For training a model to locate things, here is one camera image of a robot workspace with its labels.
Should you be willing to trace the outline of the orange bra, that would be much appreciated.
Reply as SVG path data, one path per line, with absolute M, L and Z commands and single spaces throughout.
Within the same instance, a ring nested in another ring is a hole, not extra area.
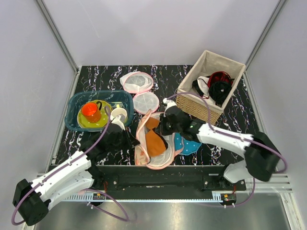
M 163 141 L 163 138 L 154 131 L 158 124 L 159 120 L 153 117 L 149 117 L 145 124 L 145 127 L 148 129 L 147 133 L 145 134 L 146 147 L 150 157 L 157 157 L 163 154 L 167 149 L 167 145 Z

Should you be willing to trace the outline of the floral mesh laundry bag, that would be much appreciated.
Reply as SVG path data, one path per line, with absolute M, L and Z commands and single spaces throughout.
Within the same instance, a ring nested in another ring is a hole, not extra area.
M 176 149 L 174 133 L 160 136 L 154 132 L 158 127 L 160 115 L 161 113 L 149 110 L 139 121 L 136 131 L 136 139 L 140 144 L 135 147 L 135 164 L 152 170 L 166 168 L 184 149 L 183 138 L 179 138 L 179 147 Z

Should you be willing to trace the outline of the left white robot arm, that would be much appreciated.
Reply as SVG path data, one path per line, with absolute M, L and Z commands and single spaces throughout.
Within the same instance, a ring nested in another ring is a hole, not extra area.
M 124 148 L 132 149 L 140 142 L 125 128 L 110 124 L 102 133 L 88 139 L 83 148 L 48 173 L 32 180 L 21 180 L 15 188 L 15 210 L 11 222 L 17 226 L 16 214 L 22 222 L 33 226 L 40 222 L 60 201 L 81 190 L 104 188 L 105 175 L 97 164 L 104 156 Z

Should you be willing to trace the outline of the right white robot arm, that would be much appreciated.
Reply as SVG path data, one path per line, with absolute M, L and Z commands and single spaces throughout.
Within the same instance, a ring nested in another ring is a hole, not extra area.
M 218 177 L 218 185 L 224 190 L 230 189 L 240 180 L 252 177 L 268 182 L 281 159 L 266 134 L 239 134 L 224 130 L 199 119 L 192 119 L 176 106 L 167 108 L 160 115 L 159 125 L 154 131 L 160 136 L 179 133 L 186 140 L 215 145 L 241 156 L 242 161 L 229 164 Z

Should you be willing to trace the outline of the white round mesh bra bag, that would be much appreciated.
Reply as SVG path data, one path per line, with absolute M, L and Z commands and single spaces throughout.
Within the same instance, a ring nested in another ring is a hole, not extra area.
M 134 110 L 139 114 L 146 114 L 149 110 L 155 112 L 159 107 L 158 97 L 151 92 L 154 86 L 153 78 L 145 72 L 130 72 L 120 79 L 123 90 L 134 94 L 133 106 Z

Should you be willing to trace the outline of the red and black bra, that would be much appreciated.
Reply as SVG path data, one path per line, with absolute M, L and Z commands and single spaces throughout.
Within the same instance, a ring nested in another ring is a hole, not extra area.
M 214 72 L 208 81 L 209 96 L 221 106 L 229 95 L 234 79 L 224 71 Z

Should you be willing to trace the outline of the blue polka dot plate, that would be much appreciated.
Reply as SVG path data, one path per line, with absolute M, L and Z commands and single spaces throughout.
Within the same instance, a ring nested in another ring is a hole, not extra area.
M 174 145 L 176 155 L 181 154 L 188 156 L 197 152 L 202 144 L 195 141 L 186 140 L 179 133 L 176 133 L 174 137 Z

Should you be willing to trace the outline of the cream cup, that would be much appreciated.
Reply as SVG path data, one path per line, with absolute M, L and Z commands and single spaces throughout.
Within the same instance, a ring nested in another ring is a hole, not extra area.
M 111 117 L 111 119 L 114 119 L 117 116 L 119 116 L 119 118 L 122 122 L 126 122 L 126 120 L 128 118 L 128 113 L 124 108 L 117 107 L 117 108 L 112 110 L 110 117 Z

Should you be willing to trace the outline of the yellow polka dot plate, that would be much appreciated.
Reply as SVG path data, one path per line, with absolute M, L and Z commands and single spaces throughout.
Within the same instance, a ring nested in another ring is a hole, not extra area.
M 107 113 L 105 112 L 105 108 L 109 108 L 110 111 L 112 111 L 111 105 L 109 103 L 107 103 L 106 101 L 103 101 L 103 100 L 94 100 L 94 101 L 90 101 L 90 102 L 96 103 L 98 101 L 100 101 L 102 103 L 100 121 L 98 121 L 97 123 L 88 122 L 86 120 L 86 118 L 82 115 L 81 109 L 80 109 L 79 112 L 78 112 L 78 115 L 77 115 L 77 122 L 78 122 L 78 125 L 81 128 L 103 128 L 107 124 L 109 119 L 108 119 Z

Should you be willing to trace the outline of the wicker basket with liner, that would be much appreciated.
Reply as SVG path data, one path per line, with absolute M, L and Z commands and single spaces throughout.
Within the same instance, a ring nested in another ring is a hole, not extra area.
M 205 50 L 178 87 L 177 92 L 181 95 L 176 98 L 177 107 L 200 120 L 210 121 L 212 125 L 215 125 L 236 90 L 245 68 L 246 65 L 243 63 Z M 197 92 L 192 87 L 192 82 L 200 76 L 210 77 L 218 71 L 224 71 L 234 79 L 232 89 L 221 106 L 207 103 L 209 106 L 207 108 L 203 100 L 194 96 Z

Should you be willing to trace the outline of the teal plastic bin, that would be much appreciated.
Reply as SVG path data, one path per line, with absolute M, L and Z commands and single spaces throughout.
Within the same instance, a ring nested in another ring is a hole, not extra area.
M 124 123 L 125 126 L 129 126 L 133 119 L 134 106 L 132 96 L 123 90 L 114 91 L 91 91 L 80 92 L 73 95 L 69 102 L 65 116 L 65 125 L 71 131 L 80 132 L 99 132 L 103 131 L 103 128 L 81 128 L 77 122 L 77 115 L 81 107 L 90 101 L 103 100 L 111 105 L 112 110 L 120 107 L 124 108 L 128 113 L 128 118 Z

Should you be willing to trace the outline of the orange plastic lid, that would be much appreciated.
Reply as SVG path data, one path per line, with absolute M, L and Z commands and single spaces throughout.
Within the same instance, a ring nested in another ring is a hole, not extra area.
M 101 119 L 102 103 L 100 101 L 88 102 L 81 108 L 82 115 L 90 123 L 97 123 Z

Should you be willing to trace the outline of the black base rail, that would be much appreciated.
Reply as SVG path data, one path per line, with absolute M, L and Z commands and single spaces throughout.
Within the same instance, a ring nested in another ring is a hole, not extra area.
M 106 189 L 116 200 L 209 200 L 212 192 L 245 191 L 243 180 L 221 184 L 223 166 L 98 166 L 93 189 Z

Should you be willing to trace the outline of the left aluminium frame post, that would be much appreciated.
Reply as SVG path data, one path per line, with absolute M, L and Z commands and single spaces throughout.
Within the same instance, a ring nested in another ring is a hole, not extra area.
M 68 47 L 66 46 L 58 27 L 56 26 L 51 13 L 49 12 L 45 2 L 43 0 L 35 0 L 35 3 L 41 12 L 46 24 L 48 25 L 49 29 L 51 30 L 51 33 L 53 34 L 58 46 L 60 47 L 64 57 L 66 58 L 69 66 L 71 67 L 72 71 L 74 73 L 77 73 L 79 70 L 79 67 L 77 66 L 74 58 L 72 57 Z

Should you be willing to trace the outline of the aluminium frame post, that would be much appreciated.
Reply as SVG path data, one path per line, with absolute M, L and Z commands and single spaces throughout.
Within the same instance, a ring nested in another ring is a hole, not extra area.
M 69 66 L 71 67 L 72 71 L 74 73 L 77 73 L 79 70 L 79 67 L 77 66 L 74 58 L 72 57 L 68 47 L 66 46 L 58 27 L 56 26 L 51 13 L 49 12 L 45 2 L 43 0 L 35 0 L 35 3 L 41 12 L 46 24 L 48 25 L 49 29 L 51 30 L 51 33 L 53 34 L 58 46 L 60 47 L 64 57 L 66 58 Z
M 280 15 L 280 13 L 282 12 L 284 6 L 286 5 L 288 1 L 287 0 L 279 0 L 271 14 L 271 16 L 269 17 L 265 27 L 263 28 L 256 44 L 254 45 L 252 52 L 250 53 L 247 61 L 246 61 L 246 69 L 249 68 L 249 66 L 251 65 L 253 59 L 255 58 L 255 56 L 257 55 L 258 51 L 260 50 L 263 42 L 265 41 L 267 35 L 269 34 L 271 28 L 273 27 L 274 23 L 276 22 L 278 16 Z

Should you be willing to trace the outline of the right aluminium frame post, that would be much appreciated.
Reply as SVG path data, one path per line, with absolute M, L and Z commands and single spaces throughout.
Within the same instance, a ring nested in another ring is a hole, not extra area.
M 278 16 L 280 15 L 280 13 L 282 12 L 284 6 L 286 5 L 288 1 L 287 0 L 279 0 L 271 14 L 271 16 L 269 17 L 265 27 L 263 28 L 256 44 L 254 45 L 252 52 L 250 53 L 247 61 L 246 61 L 246 69 L 249 68 L 249 66 L 251 65 L 253 59 L 255 58 L 255 56 L 257 55 L 258 51 L 260 50 L 263 42 L 265 41 L 267 35 L 269 34 L 271 28 L 273 27 L 274 23 L 276 22 Z

